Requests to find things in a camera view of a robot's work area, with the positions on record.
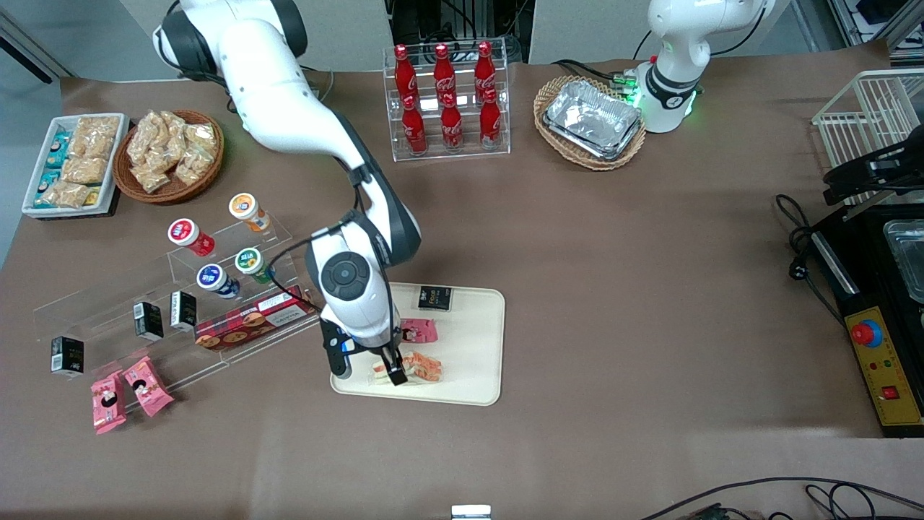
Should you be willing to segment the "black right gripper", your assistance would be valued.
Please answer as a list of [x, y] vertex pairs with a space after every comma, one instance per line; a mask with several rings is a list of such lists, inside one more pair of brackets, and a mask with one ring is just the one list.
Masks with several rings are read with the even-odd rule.
[[370, 338], [353, 337], [352, 339], [352, 353], [372, 352], [379, 356], [379, 359], [372, 365], [374, 372], [386, 372], [389, 381], [395, 386], [407, 382], [400, 351], [401, 329], [386, 329]]

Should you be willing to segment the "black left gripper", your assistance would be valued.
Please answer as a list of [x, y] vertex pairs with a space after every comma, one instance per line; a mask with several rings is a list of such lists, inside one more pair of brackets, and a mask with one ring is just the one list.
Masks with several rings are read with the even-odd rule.
[[863, 198], [871, 191], [919, 191], [923, 188], [922, 141], [904, 141], [871, 152], [864, 165], [838, 165], [824, 175], [829, 185], [823, 191], [828, 205], [849, 203], [849, 199]]

